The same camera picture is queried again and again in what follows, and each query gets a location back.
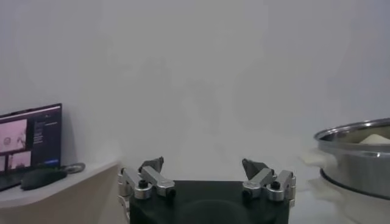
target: video call window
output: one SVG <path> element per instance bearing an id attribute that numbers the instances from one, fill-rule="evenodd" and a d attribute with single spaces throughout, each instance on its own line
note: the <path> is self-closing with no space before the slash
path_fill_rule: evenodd
<path id="1" fill-rule="evenodd" d="M 19 169 L 31 166 L 31 151 L 8 156 L 8 169 Z"/>
<path id="2" fill-rule="evenodd" d="M 0 152 L 26 148 L 27 119 L 0 124 Z"/>

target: metal bowl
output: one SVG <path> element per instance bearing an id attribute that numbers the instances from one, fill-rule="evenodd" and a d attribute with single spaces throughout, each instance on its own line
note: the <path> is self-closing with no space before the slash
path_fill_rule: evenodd
<path id="1" fill-rule="evenodd" d="M 337 160 L 337 166 L 326 167 L 321 174 L 351 191 L 390 200 L 390 144 L 359 143 L 372 134 L 390 139 L 390 118 L 343 125 L 315 134 L 318 148 Z"/>

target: black mouse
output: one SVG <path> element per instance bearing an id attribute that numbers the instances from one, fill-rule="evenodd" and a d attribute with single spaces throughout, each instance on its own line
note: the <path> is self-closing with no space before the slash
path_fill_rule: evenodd
<path id="1" fill-rule="evenodd" d="M 63 170 L 38 169 L 26 173 L 21 181 L 20 188 L 24 191 L 33 190 L 64 179 L 68 174 Z"/>

